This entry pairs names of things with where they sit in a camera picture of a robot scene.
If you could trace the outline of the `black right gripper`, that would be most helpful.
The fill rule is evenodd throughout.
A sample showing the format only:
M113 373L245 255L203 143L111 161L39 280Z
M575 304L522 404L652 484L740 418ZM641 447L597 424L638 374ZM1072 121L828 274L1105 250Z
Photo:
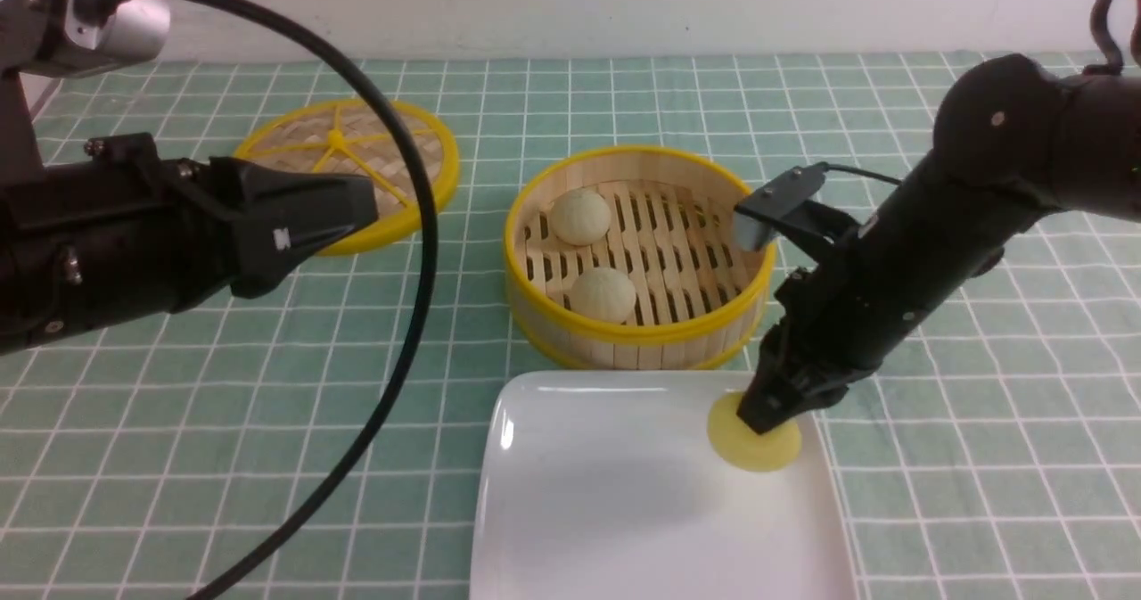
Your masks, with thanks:
M836 268L795 268L776 299L784 313L759 344L759 367L736 405L759 436L843 400L901 339L899 300Z

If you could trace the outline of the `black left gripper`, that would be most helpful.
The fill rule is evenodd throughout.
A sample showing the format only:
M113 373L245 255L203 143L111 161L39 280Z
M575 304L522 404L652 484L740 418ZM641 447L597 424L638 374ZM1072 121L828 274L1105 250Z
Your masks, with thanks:
M378 217L361 175L161 159L141 133L78 164L6 152L3 352L261 298Z

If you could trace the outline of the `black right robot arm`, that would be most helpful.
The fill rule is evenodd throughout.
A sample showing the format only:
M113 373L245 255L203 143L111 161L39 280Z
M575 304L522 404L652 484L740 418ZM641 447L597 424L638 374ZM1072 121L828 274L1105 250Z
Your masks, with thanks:
M810 256L776 291L737 414L766 433L834 406L1004 246L1061 211L1138 221L1140 86L1110 65L1057 78L1010 54L974 65L937 112L931 149L865 222L815 201L831 170L795 167L739 201L744 248Z

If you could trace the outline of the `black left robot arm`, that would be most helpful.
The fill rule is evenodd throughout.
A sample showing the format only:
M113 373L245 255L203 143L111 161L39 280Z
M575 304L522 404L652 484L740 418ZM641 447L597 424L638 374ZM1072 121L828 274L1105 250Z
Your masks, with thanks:
M3 2L3 352L192 310L222 290L260 298L377 221L361 175L161 159L151 133L98 137L88 160L46 167L21 71L41 63L60 8Z

